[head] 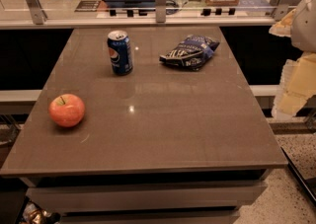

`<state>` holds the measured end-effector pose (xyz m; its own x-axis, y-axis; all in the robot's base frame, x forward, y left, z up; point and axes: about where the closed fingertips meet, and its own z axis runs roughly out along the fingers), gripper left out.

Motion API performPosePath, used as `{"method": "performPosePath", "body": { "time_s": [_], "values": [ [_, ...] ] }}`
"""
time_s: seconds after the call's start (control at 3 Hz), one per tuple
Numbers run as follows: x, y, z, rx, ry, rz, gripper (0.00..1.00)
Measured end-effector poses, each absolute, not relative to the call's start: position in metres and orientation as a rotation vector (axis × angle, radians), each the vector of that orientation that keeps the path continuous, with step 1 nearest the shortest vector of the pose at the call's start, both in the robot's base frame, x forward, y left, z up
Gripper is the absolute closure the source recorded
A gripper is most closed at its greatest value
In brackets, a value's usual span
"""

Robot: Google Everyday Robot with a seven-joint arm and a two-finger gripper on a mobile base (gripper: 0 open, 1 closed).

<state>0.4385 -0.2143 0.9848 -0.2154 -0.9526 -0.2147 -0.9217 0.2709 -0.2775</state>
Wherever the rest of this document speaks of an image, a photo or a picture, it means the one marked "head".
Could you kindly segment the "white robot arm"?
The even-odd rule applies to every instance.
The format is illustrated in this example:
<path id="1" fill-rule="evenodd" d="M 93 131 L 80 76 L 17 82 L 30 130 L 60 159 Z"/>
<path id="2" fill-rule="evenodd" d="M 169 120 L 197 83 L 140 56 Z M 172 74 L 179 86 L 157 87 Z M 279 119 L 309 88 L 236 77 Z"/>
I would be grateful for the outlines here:
<path id="1" fill-rule="evenodd" d="M 287 59 L 282 67 L 272 116 L 288 120 L 316 95 L 316 0 L 302 0 L 269 29 L 271 35 L 289 37 L 302 51 L 296 60 Z"/>

